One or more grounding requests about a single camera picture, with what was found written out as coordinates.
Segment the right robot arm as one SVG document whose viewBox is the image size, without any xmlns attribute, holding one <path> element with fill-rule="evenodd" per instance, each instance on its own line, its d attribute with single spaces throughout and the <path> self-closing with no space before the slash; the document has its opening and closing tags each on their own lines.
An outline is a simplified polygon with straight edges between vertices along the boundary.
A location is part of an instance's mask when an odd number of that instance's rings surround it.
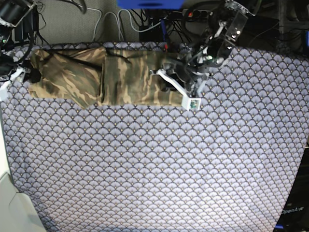
<svg viewBox="0 0 309 232">
<path fill-rule="evenodd" d="M 8 81 L 12 71 L 17 68 L 25 68 L 24 62 L 30 55 L 33 44 L 32 21 L 27 15 L 37 6 L 36 0 L 3 0 L 0 2 L 0 48 L 3 49 L 10 40 L 12 30 L 19 24 L 25 24 L 30 31 L 30 39 L 27 51 L 17 61 L 3 53 L 0 54 L 0 81 Z"/>
</svg>

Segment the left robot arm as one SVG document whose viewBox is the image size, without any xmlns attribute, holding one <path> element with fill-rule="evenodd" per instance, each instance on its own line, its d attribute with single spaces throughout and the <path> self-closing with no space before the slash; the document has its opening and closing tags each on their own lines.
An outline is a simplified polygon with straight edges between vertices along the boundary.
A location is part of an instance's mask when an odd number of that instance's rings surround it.
<svg viewBox="0 0 309 232">
<path fill-rule="evenodd" d="M 193 33 L 186 27 L 189 15 L 207 4 L 216 5 L 208 13 L 207 27 L 202 34 Z M 176 84 L 180 84 L 187 95 L 196 96 L 198 82 L 209 77 L 211 68 L 226 64 L 249 16 L 255 16 L 260 5 L 259 0 L 210 0 L 189 7 L 183 14 L 181 27 L 193 41 L 186 55 L 169 58 L 163 65 L 172 82 L 164 81 L 162 90 L 175 91 Z"/>
</svg>

